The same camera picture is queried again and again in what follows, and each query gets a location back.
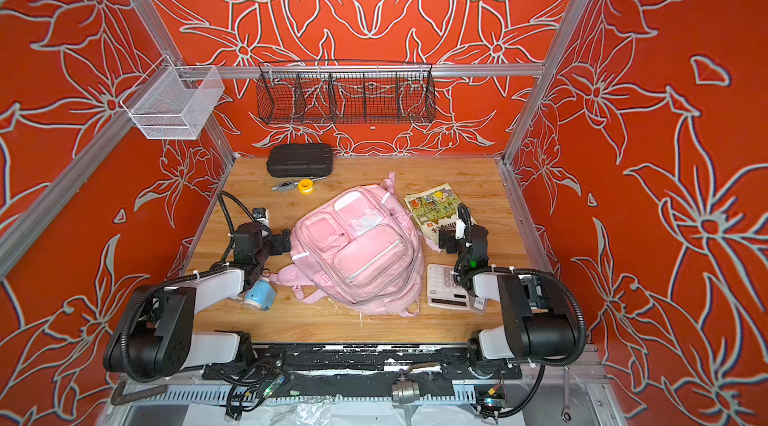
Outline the pink student backpack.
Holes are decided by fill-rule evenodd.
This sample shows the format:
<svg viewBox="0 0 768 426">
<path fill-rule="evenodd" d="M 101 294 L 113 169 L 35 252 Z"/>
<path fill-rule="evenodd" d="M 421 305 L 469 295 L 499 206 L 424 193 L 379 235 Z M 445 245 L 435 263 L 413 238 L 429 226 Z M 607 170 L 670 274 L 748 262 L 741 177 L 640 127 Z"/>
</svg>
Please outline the pink student backpack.
<svg viewBox="0 0 768 426">
<path fill-rule="evenodd" d="M 391 172 L 302 217 L 290 234 L 292 263 L 270 277 L 296 298 L 323 298 L 362 315 L 415 317 L 425 270 L 421 233 L 395 192 Z"/>
</svg>

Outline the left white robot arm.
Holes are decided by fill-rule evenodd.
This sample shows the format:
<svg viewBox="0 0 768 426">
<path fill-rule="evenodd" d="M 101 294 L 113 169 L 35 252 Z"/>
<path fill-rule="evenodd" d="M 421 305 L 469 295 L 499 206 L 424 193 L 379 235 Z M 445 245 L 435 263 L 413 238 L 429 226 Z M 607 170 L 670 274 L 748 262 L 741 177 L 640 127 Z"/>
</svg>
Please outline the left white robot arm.
<svg viewBox="0 0 768 426">
<path fill-rule="evenodd" d="M 103 367 L 139 383 L 202 369 L 217 379 L 245 385 L 256 368 L 251 337 L 242 331 L 195 331 L 198 313 L 252 290 L 267 260 L 291 250 L 291 231 L 273 230 L 266 210 L 251 210 L 229 192 L 217 194 L 229 243 L 208 270 L 136 288 L 112 333 Z"/>
</svg>

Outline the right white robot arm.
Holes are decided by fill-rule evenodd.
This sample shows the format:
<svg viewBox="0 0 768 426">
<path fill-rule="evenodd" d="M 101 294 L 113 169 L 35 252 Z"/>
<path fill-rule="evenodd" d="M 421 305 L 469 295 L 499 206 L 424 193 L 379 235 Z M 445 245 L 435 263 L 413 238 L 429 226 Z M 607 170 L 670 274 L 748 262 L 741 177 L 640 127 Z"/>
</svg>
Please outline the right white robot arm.
<svg viewBox="0 0 768 426">
<path fill-rule="evenodd" d="M 455 226 L 438 235 L 438 247 L 456 256 L 451 283 L 471 306 L 499 304 L 502 323 L 477 330 L 467 341 L 471 365 L 511 360 L 565 367 L 586 347 L 586 320 L 575 295 L 553 274 L 538 269 L 490 263 L 488 230 L 473 222 L 470 209 L 457 207 Z"/>
</svg>

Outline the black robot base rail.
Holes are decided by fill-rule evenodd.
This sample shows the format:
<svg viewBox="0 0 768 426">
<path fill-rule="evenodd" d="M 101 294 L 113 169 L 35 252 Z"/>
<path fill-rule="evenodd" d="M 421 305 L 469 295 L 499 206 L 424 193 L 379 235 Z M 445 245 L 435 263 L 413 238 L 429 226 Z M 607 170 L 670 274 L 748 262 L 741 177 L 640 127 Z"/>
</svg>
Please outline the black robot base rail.
<svg viewBox="0 0 768 426">
<path fill-rule="evenodd" d="M 492 386 L 522 378 L 509 360 L 472 363 L 459 343 L 256 343 L 255 371 L 246 382 L 265 387 L 278 374 L 285 382 L 275 396 L 384 398 L 399 380 L 413 381 L 420 394 L 452 397 L 457 385 Z"/>
</svg>

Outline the colourful picture book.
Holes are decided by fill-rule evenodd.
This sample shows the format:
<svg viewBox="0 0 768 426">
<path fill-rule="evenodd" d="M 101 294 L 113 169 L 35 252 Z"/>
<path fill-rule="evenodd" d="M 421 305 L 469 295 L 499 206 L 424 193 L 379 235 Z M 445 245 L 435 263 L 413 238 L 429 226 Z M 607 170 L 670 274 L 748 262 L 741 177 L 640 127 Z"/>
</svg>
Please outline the colourful picture book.
<svg viewBox="0 0 768 426">
<path fill-rule="evenodd" d="M 445 183 L 421 193 L 405 195 L 403 200 L 427 246 L 438 251 L 439 233 L 455 229 L 461 203 L 458 195 Z"/>
</svg>

